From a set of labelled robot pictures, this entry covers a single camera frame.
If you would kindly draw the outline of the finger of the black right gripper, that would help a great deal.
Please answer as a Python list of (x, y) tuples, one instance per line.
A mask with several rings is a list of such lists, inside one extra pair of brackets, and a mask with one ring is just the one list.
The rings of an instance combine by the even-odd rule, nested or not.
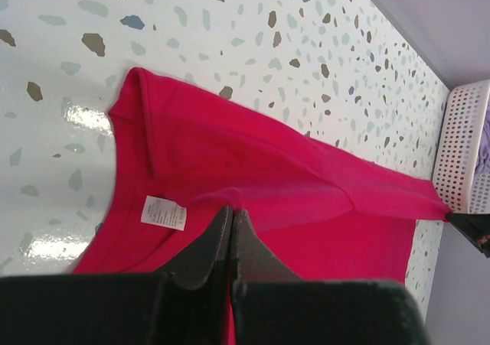
[(486, 258), (490, 257), (490, 216), (485, 214), (447, 213), (446, 219)]

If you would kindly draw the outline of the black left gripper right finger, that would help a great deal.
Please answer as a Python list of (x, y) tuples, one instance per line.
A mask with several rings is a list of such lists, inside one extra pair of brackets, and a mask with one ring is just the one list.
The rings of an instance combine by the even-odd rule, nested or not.
[(389, 281), (305, 281), (256, 235), (246, 210), (230, 241), (237, 344), (428, 344), (417, 305)]

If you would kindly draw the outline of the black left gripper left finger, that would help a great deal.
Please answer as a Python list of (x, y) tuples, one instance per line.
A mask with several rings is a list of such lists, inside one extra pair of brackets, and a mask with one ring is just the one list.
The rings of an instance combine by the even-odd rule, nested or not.
[(153, 272), (1, 280), (3, 344), (225, 344), (233, 211)]

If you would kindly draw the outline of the crimson red t shirt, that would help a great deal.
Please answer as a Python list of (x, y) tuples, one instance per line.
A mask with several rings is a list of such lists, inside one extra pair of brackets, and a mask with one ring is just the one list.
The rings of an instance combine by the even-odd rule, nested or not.
[[(417, 220), (441, 220), (447, 212), (430, 181), (142, 68), (129, 71), (109, 117), (116, 140), (113, 201), (75, 275), (153, 272), (229, 207), (233, 219), (246, 210), (259, 239), (305, 281), (403, 287)], [(185, 230), (142, 223), (147, 196), (184, 207)], [(225, 344), (237, 344), (230, 241)]]

